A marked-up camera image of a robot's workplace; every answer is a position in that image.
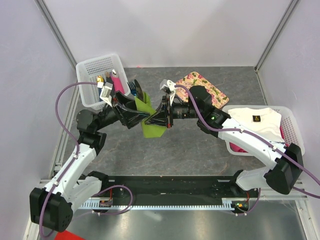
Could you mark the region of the green paper napkin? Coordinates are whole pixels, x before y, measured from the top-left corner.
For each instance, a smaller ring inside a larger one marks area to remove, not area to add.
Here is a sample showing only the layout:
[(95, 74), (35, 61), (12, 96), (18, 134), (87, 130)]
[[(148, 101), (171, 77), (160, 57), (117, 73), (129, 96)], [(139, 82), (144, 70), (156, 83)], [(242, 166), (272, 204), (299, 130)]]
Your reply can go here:
[[(143, 100), (134, 98), (136, 108), (140, 112), (149, 113), (151, 116), (156, 113), (156, 110), (152, 107), (150, 96), (143, 92)], [(160, 138), (166, 131), (166, 127), (158, 125), (146, 124), (146, 120), (141, 122), (142, 132), (145, 138)]]

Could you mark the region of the silver table knife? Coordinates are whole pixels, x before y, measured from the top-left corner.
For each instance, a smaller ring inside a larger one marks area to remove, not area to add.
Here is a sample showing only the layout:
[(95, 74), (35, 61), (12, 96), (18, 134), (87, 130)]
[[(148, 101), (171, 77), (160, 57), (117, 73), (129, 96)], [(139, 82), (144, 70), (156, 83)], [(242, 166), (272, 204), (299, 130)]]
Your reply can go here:
[(134, 80), (134, 85), (135, 85), (136, 97), (143, 103), (146, 103), (145, 93), (143, 92), (141, 85), (136, 79)]

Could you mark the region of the blue metallic fork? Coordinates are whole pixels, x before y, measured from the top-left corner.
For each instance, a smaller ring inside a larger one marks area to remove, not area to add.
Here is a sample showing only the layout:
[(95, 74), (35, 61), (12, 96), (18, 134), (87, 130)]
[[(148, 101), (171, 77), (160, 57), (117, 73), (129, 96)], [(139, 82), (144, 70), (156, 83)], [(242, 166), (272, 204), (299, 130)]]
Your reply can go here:
[(129, 90), (130, 90), (130, 93), (136, 97), (137, 96), (137, 89), (136, 89), (136, 84), (134, 81), (129, 81), (127, 83), (128, 87), (129, 87)]

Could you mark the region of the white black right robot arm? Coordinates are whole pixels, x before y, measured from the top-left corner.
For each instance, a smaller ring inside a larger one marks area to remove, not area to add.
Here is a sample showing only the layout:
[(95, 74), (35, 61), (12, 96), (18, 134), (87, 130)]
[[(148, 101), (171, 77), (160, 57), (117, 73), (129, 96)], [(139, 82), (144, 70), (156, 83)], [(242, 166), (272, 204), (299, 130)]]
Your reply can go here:
[(165, 95), (156, 112), (146, 119), (146, 125), (170, 128), (175, 119), (197, 119), (201, 131), (221, 140), (234, 143), (264, 164), (254, 170), (239, 170), (229, 184), (235, 197), (246, 191), (270, 187), (288, 195), (302, 173), (303, 156), (294, 143), (271, 141), (241, 125), (228, 113), (212, 105), (205, 87), (196, 85), (187, 90), (188, 102), (174, 102), (173, 89), (164, 87)]

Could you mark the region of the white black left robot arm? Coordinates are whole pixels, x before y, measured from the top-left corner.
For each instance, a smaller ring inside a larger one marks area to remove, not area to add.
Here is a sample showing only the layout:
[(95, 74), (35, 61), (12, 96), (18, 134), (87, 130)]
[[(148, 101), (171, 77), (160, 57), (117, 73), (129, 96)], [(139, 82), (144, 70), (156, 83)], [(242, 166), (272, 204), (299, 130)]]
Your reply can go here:
[(108, 175), (92, 171), (78, 183), (83, 171), (98, 156), (107, 135), (101, 129), (122, 121), (132, 128), (153, 113), (150, 96), (142, 92), (130, 99), (117, 92), (115, 105), (100, 112), (87, 109), (77, 115), (79, 137), (75, 148), (59, 172), (42, 188), (34, 188), (29, 195), (30, 219), (39, 231), (48, 228), (63, 232), (71, 223), (76, 210), (91, 197), (104, 197), (112, 189)]

